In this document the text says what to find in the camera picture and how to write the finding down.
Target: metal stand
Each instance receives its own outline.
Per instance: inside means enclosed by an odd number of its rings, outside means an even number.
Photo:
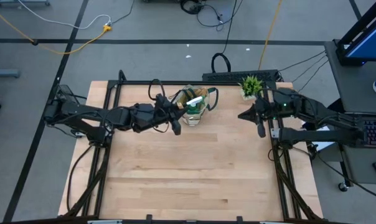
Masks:
[[[23,3],[44,3],[46,6],[50,6],[50,2],[48,0],[23,0],[22,1]],[[19,1],[17,0],[0,0],[0,7],[3,5],[3,4],[18,4]]]
[[[16,69],[0,69],[0,77],[15,77],[19,78],[19,71]]]

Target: wooden table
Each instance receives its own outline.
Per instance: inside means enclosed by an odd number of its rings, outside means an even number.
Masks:
[[[92,82],[88,105],[102,108],[106,85],[107,82]],[[291,83],[277,86],[292,88]],[[165,85],[166,95],[181,88]],[[164,134],[154,130],[140,134],[116,131],[100,218],[142,220],[152,214],[156,220],[236,220],[237,216],[246,221],[283,220],[275,165],[267,158],[271,149],[269,133],[260,138],[254,123],[237,118],[253,100],[243,101],[239,86],[217,88],[220,98],[216,109],[206,112],[198,126],[189,127],[181,121],[180,136],[171,130]],[[154,87],[153,95],[156,91],[159,90]],[[147,85],[122,86],[119,105],[135,103],[153,103],[148,98]],[[298,128],[301,122],[284,119],[284,125]],[[87,147],[85,138],[77,140],[71,166]],[[296,147],[306,150],[304,143]],[[92,155],[93,150],[75,169],[72,205],[87,186]],[[291,150],[290,157],[298,192],[321,217],[308,156]],[[59,214],[67,211],[66,189],[65,186]],[[293,217],[291,203],[288,206]]]

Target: gray floor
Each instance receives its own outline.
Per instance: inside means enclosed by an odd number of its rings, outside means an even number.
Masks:
[[[33,7],[48,19],[74,23],[83,0],[53,0],[51,7]],[[361,13],[372,5],[370,0],[355,0]],[[209,1],[225,15],[232,10],[232,1]],[[264,40],[271,24],[277,0],[246,0],[233,21],[231,39]],[[89,0],[82,25],[98,14],[113,18],[128,12],[131,1]],[[18,28],[40,39],[68,39],[72,28],[48,24],[24,9],[4,7],[0,12]],[[204,21],[213,22],[213,15],[203,13]],[[276,21],[272,40],[331,40],[340,38],[355,23],[349,0],[285,0]],[[78,31],[78,39],[89,39],[101,32],[106,19],[87,30]],[[133,12],[113,26],[104,39],[224,39],[227,29],[201,27],[194,16],[166,0],[144,4],[136,0]],[[0,38],[18,39],[18,34],[0,20]],[[65,44],[50,47],[64,51]],[[256,70],[262,45],[228,45],[226,55],[232,69]],[[129,80],[201,80],[210,72],[210,59],[222,45],[190,44],[92,44],[70,56],[62,83],[80,95],[87,95],[93,80],[116,79],[123,69]],[[284,68],[323,50],[321,46],[270,45],[262,69]],[[46,52],[31,44],[0,44],[0,68],[17,68],[20,79],[0,78],[0,222],[16,185],[18,176],[39,123],[62,56]],[[293,80],[311,62],[283,72],[286,81]],[[217,70],[225,70],[216,61]],[[294,83],[300,89],[315,72],[313,67]],[[329,64],[302,91],[310,98],[328,105],[339,97]],[[75,141],[56,130],[46,128],[31,172],[14,215],[14,220],[55,217],[65,185]],[[376,223],[376,198],[358,187],[341,193],[336,185],[341,178],[315,160],[314,176],[324,216],[332,221]],[[376,192],[376,185],[366,185]]]

